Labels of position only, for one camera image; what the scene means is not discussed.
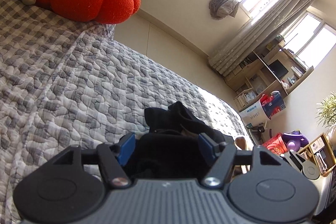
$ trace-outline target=curtain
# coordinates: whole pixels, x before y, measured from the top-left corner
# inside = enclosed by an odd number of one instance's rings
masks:
[[[234,39],[208,58],[209,64],[227,76],[253,50],[259,50],[290,26],[315,0],[274,0],[249,20]]]

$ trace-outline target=gray checkered blanket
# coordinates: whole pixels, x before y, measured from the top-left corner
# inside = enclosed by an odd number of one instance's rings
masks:
[[[0,0],[1,224],[19,219],[12,193],[23,177],[68,145],[141,136],[146,107],[167,109],[178,100],[213,128],[247,137],[225,102],[113,41],[113,31]]]

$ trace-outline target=ridged surface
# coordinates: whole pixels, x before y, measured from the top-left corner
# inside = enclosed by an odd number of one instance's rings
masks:
[[[206,190],[195,180],[139,180],[130,189],[109,193],[100,209],[74,224],[93,223],[252,224],[254,222],[237,215],[228,206],[220,191]]]

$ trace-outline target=screw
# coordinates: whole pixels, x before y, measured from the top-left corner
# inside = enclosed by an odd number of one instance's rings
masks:
[[[164,182],[162,184],[162,186],[167,188],[167,187],[171,186],[171,184],[170,184],[170,182],[167,181],[167,182]]]
[[[215,177],[208,177],[204,180],[204,183],[208,186],[218,186],[221,181]]]
[[[129,184],[129,181],[128,179],[126,178],[114,178],[112,180],[112,183],[115,185],[115,186],[126,186]]]

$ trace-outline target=black fabric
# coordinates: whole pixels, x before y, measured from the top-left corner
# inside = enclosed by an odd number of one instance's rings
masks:
[[[135,150],[124,167],[132,178],[201,180],[209,170],[198,147],[198,139],[183,136],[183,129],[206,133],[215,142],[233,143],[233,138],[207,126],[197,119],[181,102],[164,110],[156,107],[144,111],[149,133],[137,141]]]
[[[199,152],[197,139],[171,135],[172,132],[147,133],[137,141],[131,158],[124,166],[131,179],[201,180],[206,175],[209,166]]]
[[[206,133],[216,143],[234,143],[231,136],[224,135],[219,130],[207,126],[203,121],[197,119],[181,102],[170,105],[168,110],[157,107],[146,108],[144,116],[146,123],[150,127],[149,132],[159,132],[167,129],[181,132],[185,128],[195,134]]]

